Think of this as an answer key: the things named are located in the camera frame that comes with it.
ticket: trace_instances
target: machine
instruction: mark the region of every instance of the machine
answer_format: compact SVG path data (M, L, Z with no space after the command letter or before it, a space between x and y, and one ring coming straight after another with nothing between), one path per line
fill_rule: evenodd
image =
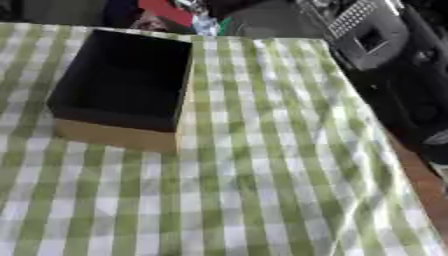
M446 0L302 0L378 119L428 162L448 164Z

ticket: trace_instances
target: gingham tablecloth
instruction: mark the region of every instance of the gingham tablecloth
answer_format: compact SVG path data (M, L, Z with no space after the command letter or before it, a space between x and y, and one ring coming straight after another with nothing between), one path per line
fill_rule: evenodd
M195 44L175 155L54 135L89 31L0 24L1 256L444 254L323 42L154 33Z

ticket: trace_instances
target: open box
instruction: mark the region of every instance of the open box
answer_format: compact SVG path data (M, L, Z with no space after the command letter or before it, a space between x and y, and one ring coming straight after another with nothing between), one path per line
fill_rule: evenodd
M190 43L95 30L48 100L71 140L177 149L192 67Z

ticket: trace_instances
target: box side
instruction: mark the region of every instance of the box side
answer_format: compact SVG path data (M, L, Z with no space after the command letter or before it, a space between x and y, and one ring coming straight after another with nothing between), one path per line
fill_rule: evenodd
M57 132L69 139L155 152L175 152L176 134L106 126L57 118Z
M177 143L177 149L179 150L181 148L181 142L182 142L182 135L183 135L183 129L184 129L184 122L185 122L185 115L189 110L189 106L193 104L192 97L193 97L193 81L194 81L194 61L191 61L191 68L189 72L189 76L186 78L186 86L185 86L185 93L183 97L183 102L180 108L179 113L179 119L176 126L176 143Z

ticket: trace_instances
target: red object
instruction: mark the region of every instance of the red object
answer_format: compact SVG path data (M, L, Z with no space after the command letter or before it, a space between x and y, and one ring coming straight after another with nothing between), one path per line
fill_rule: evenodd
M139 0L140 8L153 12L181 25L190 27L193 16L191 13L172 7L166 0Z

